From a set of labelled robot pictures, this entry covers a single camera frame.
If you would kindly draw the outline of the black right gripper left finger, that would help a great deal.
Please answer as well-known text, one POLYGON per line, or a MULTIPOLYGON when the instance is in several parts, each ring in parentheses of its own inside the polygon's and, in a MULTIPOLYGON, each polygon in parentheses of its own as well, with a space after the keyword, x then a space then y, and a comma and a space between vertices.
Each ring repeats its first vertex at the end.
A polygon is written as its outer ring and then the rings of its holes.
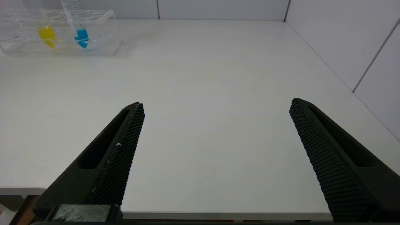
POLYGON ((36 223, 120 223, 144 124, 144 105, 123 108, 32 206, 36 223))

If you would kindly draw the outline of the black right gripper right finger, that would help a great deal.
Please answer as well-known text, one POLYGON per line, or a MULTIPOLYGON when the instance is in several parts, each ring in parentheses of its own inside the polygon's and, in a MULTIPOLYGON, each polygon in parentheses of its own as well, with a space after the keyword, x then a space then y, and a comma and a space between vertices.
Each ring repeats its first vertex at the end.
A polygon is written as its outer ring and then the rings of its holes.
POLYGON ((399 175, 314 104, 289 114, 335 223, 398 223, 399 175))

